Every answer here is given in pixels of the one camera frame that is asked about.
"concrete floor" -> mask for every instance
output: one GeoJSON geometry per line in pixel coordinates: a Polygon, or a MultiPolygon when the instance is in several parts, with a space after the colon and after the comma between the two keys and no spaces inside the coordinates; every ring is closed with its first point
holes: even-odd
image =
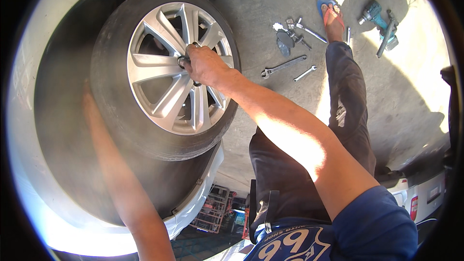
{"type": "MultiPolygon", "coordinates": [[[[228,20],[240,52],[242,73],[253,82],[280,93],[323,122],[328,123],[329,95],[325,67],[326,44],[310,34],[312,46],[292,49],[290,58],[308,55],[309,60],[260,77],[265,67],[274,67],[283,58],[271,28],[288,17],[303,17],[303,24],[325,35],[316,0],[211,0],[228,20]],[[297,83],[292,79],[310,65],[318,69],[297,83]]],[[[391,9],[398,21],[399,45],[378,60],[379,33],[370,22],[358,25],[369,0],[337,0],[344,13],[345,26],[351,27],[351,48],[361,67],[368,93],[368,129],[378,165],[401,168],[416,156],[447,145],[449,86],[440,70],[449,65],[448,53],[438,19],[426,0],[377,0],[382,17],[391,9]]],[[[215,182],[246,196],[254,178],[248,143],[255,123],[239,108],[224,136],[225,160],[215,182]]]]}

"foot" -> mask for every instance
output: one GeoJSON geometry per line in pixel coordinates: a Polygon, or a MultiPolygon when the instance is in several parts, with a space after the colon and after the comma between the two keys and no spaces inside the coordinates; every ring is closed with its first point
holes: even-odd
{"type": "MultiPolygon", "coordinates": [[[[328,4],[328,7],[326,4],[321,5],[321,10],[322,10],[322,16],[325,16],[325,13],[327,12],[327,9],[332,9],[335,11],[337,16],[343,20],[343,14],[341,13],[340,8],[338,5],[333,6],[332,3],[328,4]]],[[[335,17],[329,13],[328,18],[327,18],[327,24],[325,25],[325,31],[327,33],[327,39],[329,43],[332,42],[343,42],[343,26],[341,23],[335,19],[335,17]]]]}

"blue t-shirt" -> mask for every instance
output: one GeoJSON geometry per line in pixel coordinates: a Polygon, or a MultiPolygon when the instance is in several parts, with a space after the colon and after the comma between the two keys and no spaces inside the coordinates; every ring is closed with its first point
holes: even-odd
{"type": "Polygon", "coordinates": [[[246,261],[408,260],[417,250],[417,227],[383,186],[368,189],[333,220],[332,225],[306,218],[282,218],[246,261]]]}

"tire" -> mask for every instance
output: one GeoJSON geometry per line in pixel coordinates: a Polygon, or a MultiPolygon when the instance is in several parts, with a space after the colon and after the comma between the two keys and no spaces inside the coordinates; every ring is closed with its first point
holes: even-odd
{"type": "Polygon", "coordinates": [[[119,147],[130,148],[152,159],[179,161],[203,154],[219,142],[229,128],[237,103],[229,101],[222,117],[211,128],[195,135],[178,135],[150,120],[137,103],[128,80],[128,47],[142,18],[171,2],[196,5],[219,24],[232,51],[234,68],[241,72],[232,31],[208,0],[126,0],[108,18],[93,49],[90,85],[102,117],[119,147]]]}

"car wheel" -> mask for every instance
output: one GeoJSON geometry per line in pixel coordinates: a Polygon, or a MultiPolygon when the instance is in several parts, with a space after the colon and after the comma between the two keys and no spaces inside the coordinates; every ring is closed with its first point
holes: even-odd
{"type": "Polygon", "coordinates": [[[126,0],[109,17],[93,50],[90,84],[118,145],[177,161],[220,141],[237,103],[194,83],[178,65],[193,42],[241,71],[232,31],[208,0],[126,0]]]}

